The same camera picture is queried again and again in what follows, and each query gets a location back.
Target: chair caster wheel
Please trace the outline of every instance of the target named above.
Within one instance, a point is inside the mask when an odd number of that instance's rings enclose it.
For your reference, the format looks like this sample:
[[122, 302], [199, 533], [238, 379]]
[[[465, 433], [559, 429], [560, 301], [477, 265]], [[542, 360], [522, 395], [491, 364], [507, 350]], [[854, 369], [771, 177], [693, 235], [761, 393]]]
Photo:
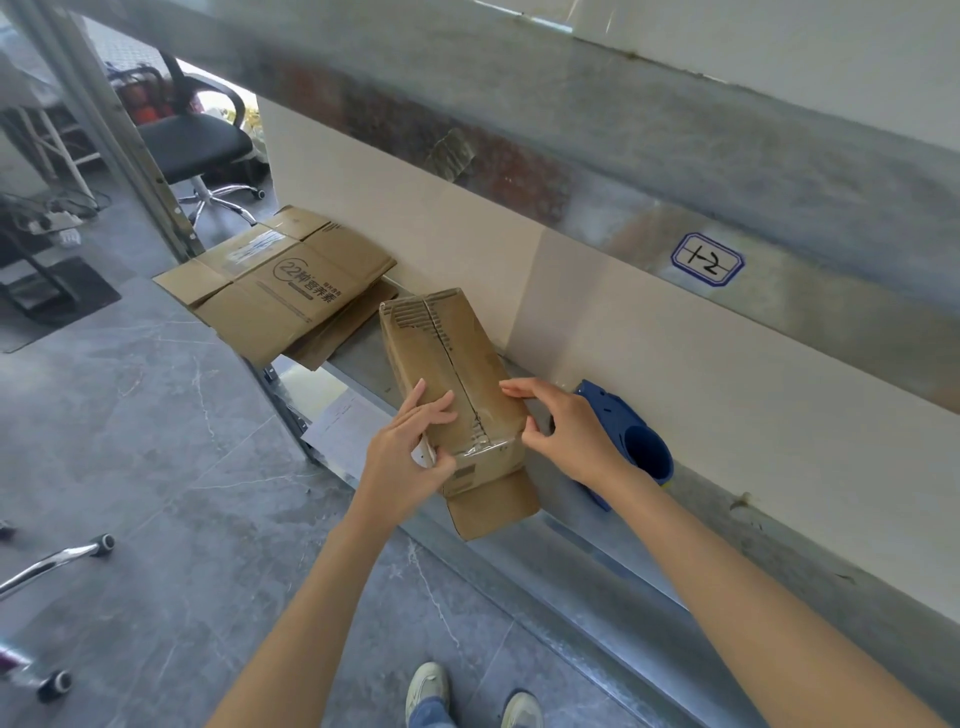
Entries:
[[113, 548], [117, 545], [117, 540], [110, 534], [105, 533], [103, 536], [97, 536], [97, 538], [93, 540], [93, 543], [97, 545], [97, 550], [90, 555], [106, 556], [113, 551]]
[[36, 690], [36, 699], [41, 703], [52, 703], [70, 692], [73, 687], [73, 677], [65, 669], [54, 672]]

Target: jeans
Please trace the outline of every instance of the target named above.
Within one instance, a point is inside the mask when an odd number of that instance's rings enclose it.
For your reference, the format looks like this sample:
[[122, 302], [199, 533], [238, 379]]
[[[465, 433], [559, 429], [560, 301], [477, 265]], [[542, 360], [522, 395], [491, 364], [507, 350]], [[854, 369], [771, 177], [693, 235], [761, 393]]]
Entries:
[[410, 728], [457, 728], [439, 697], [421, 700], [410, 714]]

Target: cardboard box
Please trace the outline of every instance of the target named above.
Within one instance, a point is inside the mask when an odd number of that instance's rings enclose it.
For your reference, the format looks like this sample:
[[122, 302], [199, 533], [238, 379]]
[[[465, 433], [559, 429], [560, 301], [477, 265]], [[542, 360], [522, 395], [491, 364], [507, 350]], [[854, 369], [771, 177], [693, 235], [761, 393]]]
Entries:
[[459, 288], [380, 305], [387, 355], [404, 394], [424, 378], [423, 401], [454, 392], [459, 417], [427, 429], [430, 448], [457, 458], [457, 470], [441, 489], [457, 532], [484, 536], [540, 510], [523, 470], [520, 433], [528, 410], [500, 391], [507, 372]]
[[154, 281], [255, 366], [291, 348], [316, 369], [319, 352], [332, 352], [396, 295], [387, 283], [373, 286], [394, 265], [360, 233], [288, 206]]

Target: shoe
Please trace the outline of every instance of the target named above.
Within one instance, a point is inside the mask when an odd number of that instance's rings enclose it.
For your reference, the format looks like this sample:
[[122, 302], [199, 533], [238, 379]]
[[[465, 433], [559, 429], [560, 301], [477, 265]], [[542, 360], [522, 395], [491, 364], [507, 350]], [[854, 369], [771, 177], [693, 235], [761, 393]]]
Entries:
[[410, 714], [423, 700], [428, 697], [439, 697], [444, 707], [450, 711], [450, 678], [446, 675], [443, 665], [438, 663], [423, 663], [414, 673], [407, 690], [407, 724], [410, 724]]
[[543, 709], [529, 692], [516, 692], [503, 709], [500, 728], [543, 728]]

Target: hand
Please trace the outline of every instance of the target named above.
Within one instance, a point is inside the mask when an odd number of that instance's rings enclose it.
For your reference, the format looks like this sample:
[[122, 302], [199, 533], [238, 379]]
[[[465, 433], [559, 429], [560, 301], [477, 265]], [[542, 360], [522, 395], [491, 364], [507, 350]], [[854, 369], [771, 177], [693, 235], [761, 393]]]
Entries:
[[635, 470], [614, 446], [587, 400], [535, 378], [504, 379], [508, 397], [536, 398], [553, 415], [554, 433], [544, 435], [527, 417], [523, 444], [553, 461], [568, 476], [603, 495], [603, 489], [624, 468]]
[[437, 464], [432, 468], [420, 466], [411, 456], [430, 425], [446, 425], [457, 419], [456, 412], [446, 411], [453, 402], [452, 391], [418, 406], [425, 389], [426, 382], [421, 379], [396, 417], [373, 435], [367, 447], [367, 464], [349, 508], [367, 525], [388, 533], [440, 490], [456, 470], [456, 459], [442, 448], [437, 448]]

